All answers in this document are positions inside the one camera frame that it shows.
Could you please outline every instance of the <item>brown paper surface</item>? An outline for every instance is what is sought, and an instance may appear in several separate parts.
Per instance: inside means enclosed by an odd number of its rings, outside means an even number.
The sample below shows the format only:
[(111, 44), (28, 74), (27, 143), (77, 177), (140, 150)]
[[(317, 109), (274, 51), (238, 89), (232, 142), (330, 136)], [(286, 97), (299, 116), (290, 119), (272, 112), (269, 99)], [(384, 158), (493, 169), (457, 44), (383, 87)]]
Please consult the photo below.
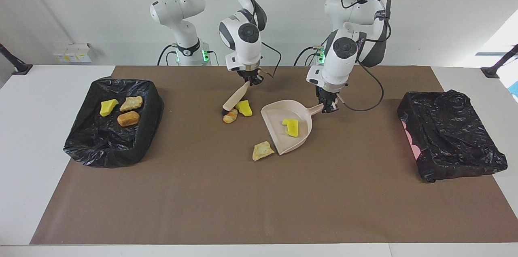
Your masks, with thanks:
[[(116, 67), (115, 78), (159, 89), (155, 139), (132, 167), (70, 161), (31, 244), (518, 242), (518, 220), (492, 176), (418, 175), (396, 109), (407, 91), (442, 91), (433, 71), (372, 72), (386, 90), (380, 106), (317, 114), (302, 147), (255, 162), (254, 145), (272, 143), (264, 105), (317, 104), (307, 68), (280, 68), (250, 88), (254, 115), (228, 125), (221, 105), (242, 80), (224, 67)], [(377, 102), (377, 84), (359, 67), (349, 83), (348, 104)]]

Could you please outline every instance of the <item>white table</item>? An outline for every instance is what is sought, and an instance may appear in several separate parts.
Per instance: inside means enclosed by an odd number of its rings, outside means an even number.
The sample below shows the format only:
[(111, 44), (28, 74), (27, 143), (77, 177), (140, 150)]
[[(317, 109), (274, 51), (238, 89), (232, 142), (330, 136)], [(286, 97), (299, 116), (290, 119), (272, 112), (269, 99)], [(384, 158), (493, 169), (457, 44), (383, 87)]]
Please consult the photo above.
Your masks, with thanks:
[[(225, 246), (29, 246), (69, 157), (63, 143), (89, 89), (113, 66), (34, 66), (0, 89), (0, 256), (517, 256), (513, 244), (286, 244)], [(479, 69), (433, 68), (445, 90), (466, 93), (507, 156), (495, 175), (518, 213), (518, 104)]]

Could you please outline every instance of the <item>black metal pole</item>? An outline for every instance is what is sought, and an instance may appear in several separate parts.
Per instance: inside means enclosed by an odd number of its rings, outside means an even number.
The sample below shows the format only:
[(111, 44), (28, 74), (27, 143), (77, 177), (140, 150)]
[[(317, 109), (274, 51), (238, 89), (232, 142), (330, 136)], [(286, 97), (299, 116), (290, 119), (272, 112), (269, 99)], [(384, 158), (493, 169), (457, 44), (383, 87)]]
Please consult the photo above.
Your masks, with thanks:
[(1, 43), (0, 43), (0, 54), (2, 54), (13, 66), (15, 67), (15, 71), (13, 75), (25, 75), (32, 68), (32, 64), (26, 64), (19, 58), (15, 57), (11, 52), (9, 52)]
[(503, 64), (505, 64), (505, 62), (509, 61), (509, 59), (512, 58), (513, 56), (515, 56), (517, 53), (518, 53), (518, 45), (515, 45), (513, 47), (513, 49), (510, 50), (507, 54), (505, 54), (493, 67), (481, 68), (482, 73), (484, 73), (484, 75), (487, 78), (500, 78), (496, 74), (496, 71), (498, 70), (498, 68), (502, 67)]

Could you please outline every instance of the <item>beige dustpan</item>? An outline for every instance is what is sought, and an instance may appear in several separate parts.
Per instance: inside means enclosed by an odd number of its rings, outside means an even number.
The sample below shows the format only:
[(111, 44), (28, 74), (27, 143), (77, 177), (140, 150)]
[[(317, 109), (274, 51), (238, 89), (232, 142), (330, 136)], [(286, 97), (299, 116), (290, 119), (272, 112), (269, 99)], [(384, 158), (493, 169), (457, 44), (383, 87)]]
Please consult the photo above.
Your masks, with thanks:
[[(261, 115), (263, 115), (264, 122), (279, 155), (302, 146), (309, 133), (311, 133), (313, 126), (311, 115), (321, 113), (322, 108), (323, 104), (306, 108), (294, 100), (281, 100), (268, 104), (261, 109)], [(282, 125), (284, 119), (298, 120), (298, 137), (295, 138), (286, 134), (286, 126)]]

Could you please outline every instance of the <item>blue object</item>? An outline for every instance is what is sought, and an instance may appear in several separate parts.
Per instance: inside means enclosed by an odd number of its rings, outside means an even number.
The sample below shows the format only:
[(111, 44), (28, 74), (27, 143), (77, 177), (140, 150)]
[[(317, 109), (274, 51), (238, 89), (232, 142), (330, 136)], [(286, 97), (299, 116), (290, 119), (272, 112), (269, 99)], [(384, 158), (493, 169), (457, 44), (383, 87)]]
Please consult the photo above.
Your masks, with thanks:
[(518, 82), (514, 83), (509, 87), (509, 92), (513, 94), (514, 96), (518, 96)]

